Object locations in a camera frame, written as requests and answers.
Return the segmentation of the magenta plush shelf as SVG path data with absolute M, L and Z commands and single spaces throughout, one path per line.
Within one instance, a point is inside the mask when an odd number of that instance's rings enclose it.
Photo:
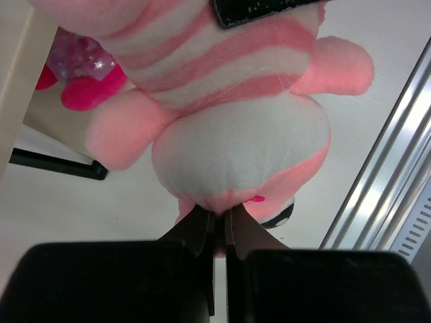
M 122 68 L 96 40 L 58 28 L 36 90 L 62 83 L 63 106 L 85 112 L 113 97 L 126 82 Z

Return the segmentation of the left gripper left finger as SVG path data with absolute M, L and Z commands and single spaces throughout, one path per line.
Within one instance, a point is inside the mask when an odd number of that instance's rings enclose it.
M 195 206 L 159 242 L 178 242 L 183 253 L 180 281 L 181 316 L 215 314 L 215 214 Z

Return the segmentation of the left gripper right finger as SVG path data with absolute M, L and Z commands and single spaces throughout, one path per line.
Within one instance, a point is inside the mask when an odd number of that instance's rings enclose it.
M 226 307 L 229 322 L 244 322 L 246 314 L 246 278 L 244 260 L 255 250 L 287 250 L 244 207 L 224 213 L 226 256 Z

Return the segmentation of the pink frog plush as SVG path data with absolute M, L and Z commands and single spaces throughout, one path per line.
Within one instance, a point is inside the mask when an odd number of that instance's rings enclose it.
M 361 46 L 319 37 L 324 1 L 229 30 L 209 1 L 32 5 L 99 42 L 133 85 L 95 109 L 88 152 L 125 170 L 150 150 L 181 217 L 197 205 L 222 214 L 243 204 L 265 228 L 284 224 L 330 146 L 313 96 L 357 96 L 374 77 Z

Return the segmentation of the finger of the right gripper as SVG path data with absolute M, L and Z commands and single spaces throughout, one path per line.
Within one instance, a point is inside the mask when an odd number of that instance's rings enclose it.
M 218 24 L 223 29 L 235 28 L 285 11 L 311 5 L 318 0 L 213 0 L 210 4 Z

